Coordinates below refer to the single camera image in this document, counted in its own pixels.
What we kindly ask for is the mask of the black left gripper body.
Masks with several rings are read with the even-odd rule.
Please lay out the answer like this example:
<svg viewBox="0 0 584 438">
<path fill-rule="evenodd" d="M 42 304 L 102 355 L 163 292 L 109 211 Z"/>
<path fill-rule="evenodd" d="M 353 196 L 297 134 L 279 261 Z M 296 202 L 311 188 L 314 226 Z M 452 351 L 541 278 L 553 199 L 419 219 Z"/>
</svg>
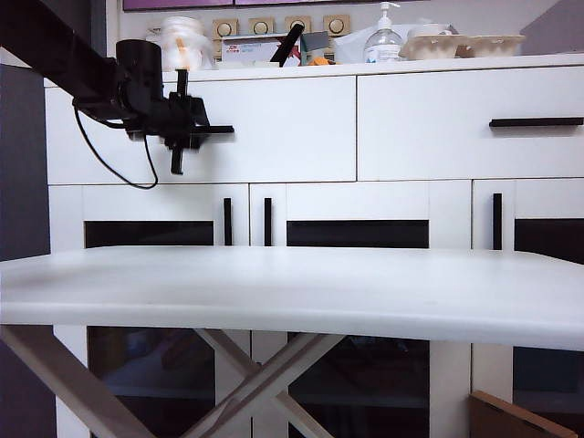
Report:
<svg viewBox="0 0 584 438">
<path fill-rule="evenodd" d="M 179 93 L 170 93 L 171 116 L 162 128 L 164 145 L 173 149 L 179 141 L 185 140 L 182 146 L 185 149 L 198 151 L 209 135 L 193 135 L 195 126 L 209 126 L 203 99 L 190 95 L 182 96 Z"/>
</svg>

